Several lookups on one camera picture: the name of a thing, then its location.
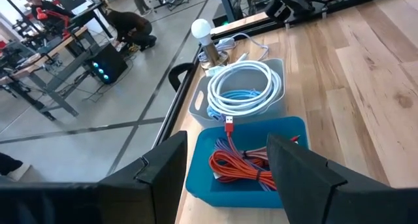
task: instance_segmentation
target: shoe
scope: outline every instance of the shoe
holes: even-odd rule
[[[150,43],[148,44],[148,47],[149,48],[152,48],[152,47],[154,47],[155,46],[155,42],[156,42],[156,40],[157,40],[157,37],[155,37],[155,36],[151,36],[151,40],[150,40]]]
[[[142,14],[141,14],[141,16],[147,16],[147,15],[149,15],[151,12],[152,12],[152,9],[150,9],[150,8],[149,8],[149,9],[145,10],[145,11],[144,11],[144,13],[142,13]]]
[[[9,177],[10,179],[14,180],[14,181],[19,181],[20,178],[22,178],[24,176],[24,174],[29,170],[29,168],[31,167],[30,164],[27,163],[23,163],[18,169],[16,169],[15,171],[9,172],[7,174],[7,177]]]

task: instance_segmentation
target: cable bundle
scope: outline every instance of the cable bundle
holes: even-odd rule
[[[263,168],[268,165],[266,159],[261,159],[260,157],[244,159],[244,155],[235,148],[230,136],[228,136],[228,141],[218,139],[216,148],[217,150],[209,158],[209,165],[215,173],[221,175],[217,179],[218,181],[233,182],[237,179],[245,178],[257,180],[265,191],[276,189],[271,171]]]
[[[266,76],[266,88],[238,89],[221,93],[227,79],[239,71],[256,70]],[[264,113],[277,99],[282,89],[281,78],[268,65],[260,61],[239,61],[225,67],[213,76],[208,83],[208,115],[216,120],[222,116],[246,117]]]

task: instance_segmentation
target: dark jacket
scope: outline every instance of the dark jacket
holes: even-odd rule
[[[130,32],[132,29],[136,29],[141,32],[144,29],[144,26],[149,23],[149,21],[134,12],[118,12],[111,11],[108,14],[108,21],[113,25],[118,32],[118,37],[116,40],[122,41],[123,38]]]

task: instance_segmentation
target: blue plastic bin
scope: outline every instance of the blue plastic bin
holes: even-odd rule
[[[308,148],[305,124],[294,116],[235,125],[233,140],[238,150],[252,150],[266,146],[269,133],[289,139],[300,135],[299,146]],[[224,127],[205,129],[200,133],[187,175],[186,189],[194,197],[216,207],[283,208],[278,193],[263,191],[256,181],[238,180],[226,184],[214,178],[208,160],[219,137],[226,137]]]

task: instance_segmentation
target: usb connector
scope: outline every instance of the usb connector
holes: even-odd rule
[[[227,116],[225,118],[225,132],[227,132],[227,136],[231,136],[234,131],[234,122],[232,116]]]

